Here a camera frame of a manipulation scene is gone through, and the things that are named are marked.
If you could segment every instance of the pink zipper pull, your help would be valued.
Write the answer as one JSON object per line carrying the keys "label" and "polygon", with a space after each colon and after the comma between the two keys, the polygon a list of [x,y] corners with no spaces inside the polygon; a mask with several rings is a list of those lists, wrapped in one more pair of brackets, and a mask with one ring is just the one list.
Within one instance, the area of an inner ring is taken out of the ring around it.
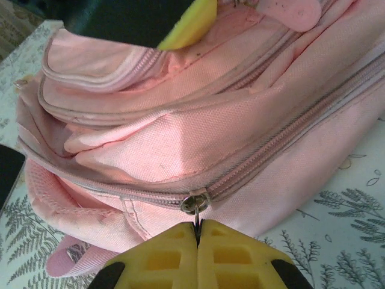
{"label": "pink zipper pull", "polygon": [[249,0],[256,10],[297,32],[312,29],[320,20],[322,8],[318,0]]}

